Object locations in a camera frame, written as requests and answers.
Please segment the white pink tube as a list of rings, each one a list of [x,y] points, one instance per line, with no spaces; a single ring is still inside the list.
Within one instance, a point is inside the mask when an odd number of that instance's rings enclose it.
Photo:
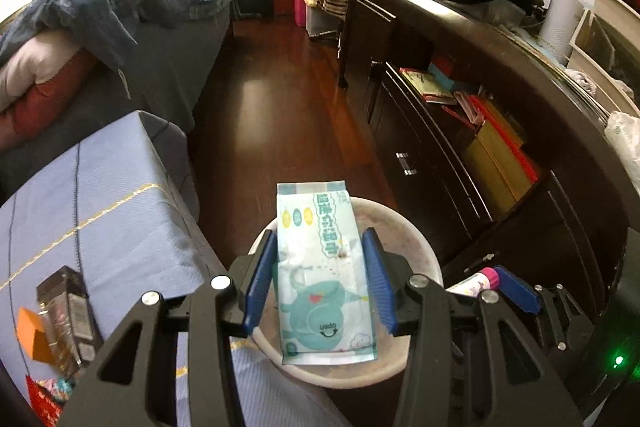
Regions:
[[[482,291],[497,289],[499,282],[499,274],[495,269],[484,268],[462,282],[450,286],[447,291],[454,295],[476,298]]]

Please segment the teal wet wipes pack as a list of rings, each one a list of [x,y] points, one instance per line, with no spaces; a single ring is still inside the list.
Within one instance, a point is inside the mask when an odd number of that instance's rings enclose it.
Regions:
[[[346,183],[278,184],[277,241],[283,362],[374,361],[366,262]]]

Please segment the red snack wrapper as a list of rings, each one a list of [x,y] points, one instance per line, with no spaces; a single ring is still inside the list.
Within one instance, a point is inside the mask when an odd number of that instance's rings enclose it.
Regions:
[[[25,381],[30,405],[36,416],[43,425],[56,427],[65,404],[74,392],[75,384],[63,377],[35,381],[26,376]]]

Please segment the blue checked tablecloth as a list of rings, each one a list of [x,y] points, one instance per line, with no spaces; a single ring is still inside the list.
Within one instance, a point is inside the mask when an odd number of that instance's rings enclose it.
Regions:
[[[134,112],[94,132],[1,208],[1,421],[42,426],[25,377],[60,376],[16,337],[18,310],[63,265],[79,272],[103,343],[58,426],[193,426],[190,297],[227,273],[196,223],[186,138]],[[243,426],[341,426],[326,394],[284,375],[246,338],[231,340]]]

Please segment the dark wooden dresser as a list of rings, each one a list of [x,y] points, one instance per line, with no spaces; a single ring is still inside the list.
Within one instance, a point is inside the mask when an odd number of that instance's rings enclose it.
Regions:
[[[435,0],[348,0],[340,83],[447,283],[502,265],[602,317],[639,197],[549,65]]]

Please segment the silver brown foil bag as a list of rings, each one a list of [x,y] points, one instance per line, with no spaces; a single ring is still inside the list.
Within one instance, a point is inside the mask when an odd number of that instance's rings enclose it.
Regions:
[[[37,300],[58,371],[79,377],[103,343],[82,275],[63,265],[38,285]]]

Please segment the orange cube block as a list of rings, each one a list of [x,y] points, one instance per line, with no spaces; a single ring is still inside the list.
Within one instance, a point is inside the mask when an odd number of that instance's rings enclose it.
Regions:
[[[32,361],[47,365],[55,363],[43,319],[38,313],[21,307],[15,332],[21,347]]]

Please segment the dark blue duvet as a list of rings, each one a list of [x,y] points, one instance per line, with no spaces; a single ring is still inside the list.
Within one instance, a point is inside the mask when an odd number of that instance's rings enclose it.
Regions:
[[[1,62],[45,29],[63,29],[111,70],[125,67],[142,22],[175,28],[208,20],[233,0],[32,0],[1,34]]]

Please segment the pink and red folded quilt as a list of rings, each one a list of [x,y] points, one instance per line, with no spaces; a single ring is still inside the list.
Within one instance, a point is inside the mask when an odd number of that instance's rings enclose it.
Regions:
[[[47,29],[24,43],[1,67],[1,150],[49,127],[97,64],[64,30]]]

